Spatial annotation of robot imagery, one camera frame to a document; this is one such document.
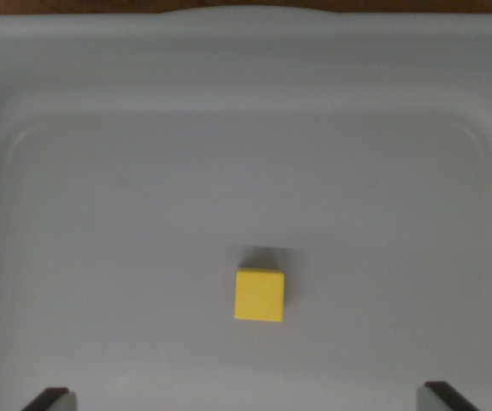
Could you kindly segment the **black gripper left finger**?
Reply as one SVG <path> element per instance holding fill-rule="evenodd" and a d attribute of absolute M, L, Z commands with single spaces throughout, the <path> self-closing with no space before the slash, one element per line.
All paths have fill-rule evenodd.
<path fill-rule="evenodd" d="M 77 396 L 66 387 L 49 387 L 33 398 L 22 411 L 76 411 Z"/>

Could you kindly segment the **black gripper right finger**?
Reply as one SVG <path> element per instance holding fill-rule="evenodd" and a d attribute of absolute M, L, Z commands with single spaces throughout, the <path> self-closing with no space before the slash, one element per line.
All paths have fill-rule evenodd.
<path fill-rule="evenodd" d="M 478 411 L 446 381 L 427 381 L 417 388 L 417 411 Z"/>

